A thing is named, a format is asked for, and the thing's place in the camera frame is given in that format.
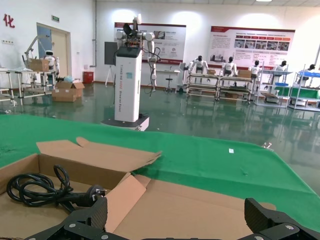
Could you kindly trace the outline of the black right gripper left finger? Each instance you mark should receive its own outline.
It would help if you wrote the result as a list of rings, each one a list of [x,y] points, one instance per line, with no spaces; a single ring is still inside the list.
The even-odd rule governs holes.
[[[27,240],[123,240],[107,232],[108,201],[99,197],[93,206],[73,211],[60,224],[27,237]]]

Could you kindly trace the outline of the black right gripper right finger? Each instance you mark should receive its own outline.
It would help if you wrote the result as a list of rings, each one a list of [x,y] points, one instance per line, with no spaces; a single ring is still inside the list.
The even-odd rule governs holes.
[[[254,198],[244,200],[244,219],[252,234],[243,240],[320,240],[319,232],[282,211],[263,207]]]

